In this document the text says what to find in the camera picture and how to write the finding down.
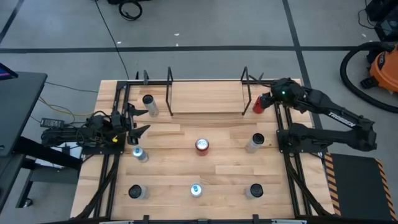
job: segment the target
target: warning stripe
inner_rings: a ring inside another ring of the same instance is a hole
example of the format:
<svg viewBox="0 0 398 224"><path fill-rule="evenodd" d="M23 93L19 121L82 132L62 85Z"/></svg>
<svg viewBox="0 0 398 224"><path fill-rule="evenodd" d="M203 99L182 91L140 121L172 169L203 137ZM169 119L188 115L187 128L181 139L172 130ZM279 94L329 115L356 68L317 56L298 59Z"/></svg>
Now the warning stripe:
<svg viewBox="0 0 398 224"><path fill-rule="evenodd" d="M341 216L340 203L338 201L336 178L335 178L335 167L333 166L333 159L330 153L325 154L325 168L326 168L326 177L328 179L331 202L333 204L333 208L335 209L335 213Z"/></svg>
<svg viewBox="0 0 398 224"><path fill-rule="evenodd" d="M387 184L386 173L384 172L381 160L380 159L375 159L375 160L377 162L377 165L379 166L381 182L383 184L384 191L386 193L387 203L388 203L388 207L390 208L390 214L391 214L392 220L397 221L397 216L396 216L396 213L394 211L394 206L392 205L392 199L391 199L391 195L390 195L390 190L389 190L388 184Z"/></svg>

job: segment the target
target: concrete floor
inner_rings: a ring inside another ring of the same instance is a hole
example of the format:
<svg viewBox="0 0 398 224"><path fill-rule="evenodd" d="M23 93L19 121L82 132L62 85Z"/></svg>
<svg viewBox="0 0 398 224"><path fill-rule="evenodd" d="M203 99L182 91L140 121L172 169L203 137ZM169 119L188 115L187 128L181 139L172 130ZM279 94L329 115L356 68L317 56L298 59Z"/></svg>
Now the concrete floor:
<svg viewBox="0 0 398 224"><path fill-rule="evenodd" d="M10 24L17 4L18 0L1 0L0 29ZM16 71L47 73L49 82L87 90L97 90L104 79L126 78L117 53L109 51L113 43L93 1L19 0L19 4L21 8L11 26L0 34L0 62ZM381 159L398 210L398 176L394 175L398 169L396 115L359 100L342 85L339 76L340 62L346 54L339 46L379 40L373 30L357 23L363 0L152 0L142 3L144 13L136 22L122 19L118 8L105 0L98 4L115 41L120 42L118 46L125 48L121 56L130 77L146 69L151 78L163 79L171 66L174 78L238 78L248 66L254 76L264 72L266 78L303 78L335 103L375 121L376 151L362 153L339 144L332 145L330 151ZM233 45L236 50L218 47L224 45ZM300 46L320 47L301 51ZM335 48L327 51L323 48L326 46ZM348 73L353 82L366 76L364 55L353 59ZM396 96L387 91L372 90L370 94L397 104ZM42 97L74 113L89 113L95 106L96 94L46 85ZM41 103L32 115L37 119L71 119ZM325 129L344 129L326 116L321 116L321 122ZM30 119L23 135L39 141L41 131ZM14 208L26 175L22 170L0 214L0 223L67 219L74 185L34 184L29 197L35 205Z"/></svg>

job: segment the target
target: wooden tabletop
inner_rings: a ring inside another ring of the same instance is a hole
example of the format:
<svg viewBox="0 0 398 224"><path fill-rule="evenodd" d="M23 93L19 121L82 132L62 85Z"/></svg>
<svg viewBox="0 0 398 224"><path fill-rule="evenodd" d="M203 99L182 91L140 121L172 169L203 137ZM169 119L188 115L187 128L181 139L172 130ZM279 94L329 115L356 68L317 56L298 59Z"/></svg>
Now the wooden tabletop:
<svg viewBox="0 0 398 224"><path fill-rule="evenodd" d="M111 112L116 82L101 82L95 110ZM175 80L173 85L176 83L184 84ZM242 88L244 103L247 103L246 85ZM252 112L256 98L268 91L266 87L251 85L252 103L244 116L241 113L177 113L171 117L165 103L165 86L131 87L130 103L144 109L142 97L151 94L160 113L156 118L148 114L134 117L138 126L151 125L140 139L149 161L138 162L131 156L132 146L126 145L119 163L112 219L142 220L144 215L154 220L251 219L253 214L260 218L293 218L284 159L277 148L274 108L271 106L263 114ZM291 113L293 122L312 126L309 113L300 114L295 110ZM256 153L247 154L244 146L254 133L263 134L266 141ZM209 140L207 156L196 155L198 138ZM301 154L301 158L307 187L323 207L333 213L321 160L309 154ZM102 161L103 156L93 156L83 164L71 217L79 214L96 192ZM248 200L244 189L254 183L262 185L264 195ZM147 186L149 198L131 199L127 191L134 184ZM201 197L190 195L192 184L202 186ZM301 193L297 186L296 189L303 213ZM107 195L105 192L102 215Z"/></svg>

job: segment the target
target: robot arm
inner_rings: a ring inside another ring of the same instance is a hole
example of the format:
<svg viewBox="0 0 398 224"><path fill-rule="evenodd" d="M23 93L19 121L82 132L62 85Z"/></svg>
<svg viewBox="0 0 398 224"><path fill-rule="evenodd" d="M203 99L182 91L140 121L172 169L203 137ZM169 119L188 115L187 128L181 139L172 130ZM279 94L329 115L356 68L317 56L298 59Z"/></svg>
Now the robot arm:
<svg viewBox="0 0 398 224"><path fill-rule="evenodd" d="M276 80L269 87L271 94L266 93L262 97L261 106L263 108L278 102L299 110L301 113L310 111L316 114L325 114L352 129L350 131L331 131L307 128L302 124L294 123L289 130L278 132L278 138L281 140L279 142L286 143L286 147L298 148L306 145L304 141L307 144L310 141L310 144L317 144L321 147L339 142L360 151L376 149L376 133L373 131L373 121L335 104L321 91L302 87L289 78Z"/></svg>

